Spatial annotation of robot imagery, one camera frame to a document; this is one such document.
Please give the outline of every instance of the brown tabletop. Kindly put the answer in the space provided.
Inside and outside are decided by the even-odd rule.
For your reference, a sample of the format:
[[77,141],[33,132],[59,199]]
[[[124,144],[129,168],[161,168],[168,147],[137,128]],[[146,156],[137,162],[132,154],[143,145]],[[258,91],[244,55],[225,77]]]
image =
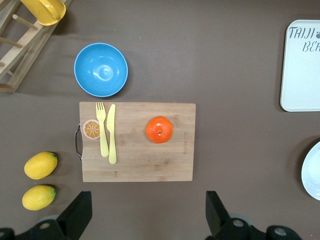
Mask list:
[[[0,227],[20,234],[91,191],[83,240],[202,240],[206,191],[217,191],[260,231],[283,225],[320,239],[320,201],[301,180],[320,113],[280,106],[286,29],[320,19],[319,9],[314,0],[74,0],[17,91],[0,93]],[[74,76],[78,52],[95,42],[118,48],[129,68],[124,88],[103,99]],[[79,102],[100,100],[196,104],[193,180],[83,182]],[[24,164],[44,151],[58,166],[32,180]],[[29,211],[22,196],[40,184],[56,198]]]

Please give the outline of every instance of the orange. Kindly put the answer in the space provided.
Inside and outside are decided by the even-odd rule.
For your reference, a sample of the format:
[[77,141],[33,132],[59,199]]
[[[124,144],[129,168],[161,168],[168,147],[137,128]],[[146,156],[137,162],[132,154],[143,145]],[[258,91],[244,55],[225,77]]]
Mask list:
[[83,134],[88,139],[98,139],[100,137],[100,125],[99,122],[95,119],[87,120],[83,124]]
[[164,116],[152,118],[145,128],[146,136],[156,144],[166,143],[173,133],[172,123]]

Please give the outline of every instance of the blue bowl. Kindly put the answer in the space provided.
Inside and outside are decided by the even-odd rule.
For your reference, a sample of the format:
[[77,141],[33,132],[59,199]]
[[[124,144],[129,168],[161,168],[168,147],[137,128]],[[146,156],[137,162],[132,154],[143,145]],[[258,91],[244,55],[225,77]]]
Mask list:
[[96,97],[119,92],[128,78],[125,57],[114,46],[97,42],[83,48],[74,62],[74,75],[80,87]]

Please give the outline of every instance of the yellow object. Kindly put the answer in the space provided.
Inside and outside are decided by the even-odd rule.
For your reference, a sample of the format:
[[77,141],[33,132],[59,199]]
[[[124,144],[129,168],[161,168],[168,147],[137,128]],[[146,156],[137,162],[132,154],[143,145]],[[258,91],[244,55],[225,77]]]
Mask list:
[[20,0],[43,26],[54,25],[66,14],[66,6],[60,0]]
[[57,164],[57,155],[44,151],[33,156],[26,162],[24,172],[31,179],[43,179],[55,170]]
[[28,210],[40,210],[51,204],[55,196],[56,190],[52,186],[34,186],[23,195],[22,205]]
[[107,142],[107,136],[105,131],[105,119],[106,119],[106,110],[103,102],[96,102],[95,104],[96,118],[99,121],[100,125],[100,151],[102,157],[108,157],[109,148]]
[[115,164],[117,162],[116,138],[115,138],[115,114],[116,114],[116,105],[112,104],[108,112],[108,117],[106,119],[106,128],[110,132],[109,163],[111,164]]

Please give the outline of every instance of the plastic knife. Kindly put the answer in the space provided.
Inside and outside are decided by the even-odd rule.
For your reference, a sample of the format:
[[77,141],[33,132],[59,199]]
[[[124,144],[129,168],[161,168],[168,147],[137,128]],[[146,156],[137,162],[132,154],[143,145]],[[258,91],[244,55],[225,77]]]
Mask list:
[[112,104],[108,112],[108,117],[106,119],[106,128],[110,132],[109,162],[111,164],[115,164],[117,162],[116,139],[115,139],[115,113],[116,113],[116,105]]

